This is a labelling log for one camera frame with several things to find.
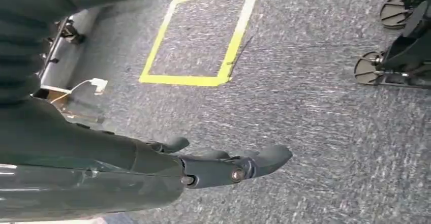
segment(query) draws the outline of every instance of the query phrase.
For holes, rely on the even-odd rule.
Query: screw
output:
[[[184,184],[184,185],[190,186],[193,183],[195,183],[195,178],[191,177],[191,176],[181,177],[181,183]]]
[[[232,172],[232,180],[234,182],[241,182],[245,178],[245,172],[242,169],[236,169]]]
[[[376,56],[376,58],[374,58],[374,61],[377,63],[381,63],[383,61],[382,57]]]

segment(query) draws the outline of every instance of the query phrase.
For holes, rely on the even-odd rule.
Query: white cable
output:
[[[82,84],[84,84],[84,83],[90,83],[90,82],[92,82],[92,79],[90,79],[90,80],[85,80],[85,81],[80,82],[78,85],[76,85],[75,87],[73,87],[73,88],[70,90],[70,93],[65,93],[65,94],[63,94],[62,96],[60,96],[60,97],[58,97],[58,98],[56,98],[56,99],[52,100],[52,101],[51,101],[51,104],[53,104],[54,102],[56,102],[56,101],[58,101],[58,100],[61,100],[61,99],[63,99],[64,97],[66,97],[66,96],[68,96],[68,95],[72,94],[72,92],[73,92],[74,90],[76,90],[77,88],[79,88]]]

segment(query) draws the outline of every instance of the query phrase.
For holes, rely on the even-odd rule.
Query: gray carpet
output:
[[[216,88],[138,82],[170,0],[103,9],[71,84],[99,77],[108,88],[101,97],[78,91],[71,109],[143,140],[186,136],[190,153],[274,144],[294,153],[270,176],[186,191],[165,208],[107,222],[430,223],[430,91],[361,86],[352,76],[358,56],[396,36],[378,22],[383,1],[257,0],[251,40],[232,80]],[[152,73],[217,72],[242,2],[182,4]]]

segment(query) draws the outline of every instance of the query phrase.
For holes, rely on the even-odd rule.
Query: robotic hand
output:
[[[67,122],[30,95],[40,88],[54,21],[120,0],[0,1],[0,221],[73,219],[167,205],[186,188],[270,174],[284,146],[230,156],[173,154],[188,145],[141,142]]]

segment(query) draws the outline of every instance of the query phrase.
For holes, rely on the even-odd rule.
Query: wheel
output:
[[[380,10],[380,21],[385,28],[404,28],[409,16],[410,10],[406,9],[403,0],[388,0]]]
[[[376,85],[377,79],[381,76],[376,74],[376,60],[383,59],[383,53],[370,52],[363,55],[355,66],[355,78],[360,84]]]

